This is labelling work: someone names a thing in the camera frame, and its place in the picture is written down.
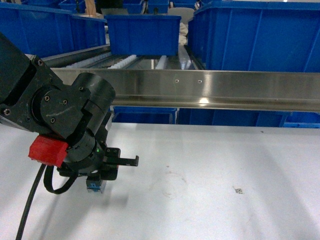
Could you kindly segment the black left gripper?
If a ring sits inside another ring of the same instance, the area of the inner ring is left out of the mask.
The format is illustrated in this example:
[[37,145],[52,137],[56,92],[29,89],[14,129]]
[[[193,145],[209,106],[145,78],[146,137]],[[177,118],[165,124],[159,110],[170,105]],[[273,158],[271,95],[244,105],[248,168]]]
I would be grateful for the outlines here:
[[59,174],[64,177],[89,176],[98,170],[104,161],[106,164],[103,164],[99,170],[100,178],[105,181],[115,181],[119,166],[137,167],[139,156],[122,158],[119,148],[106,148],[107,135],[108,131],[105,127],[99,127],[96,133],[89,128],[82,128],[73,133],[61,134],[63,140],[68,143],[68,147],[65,159],[57,168]]

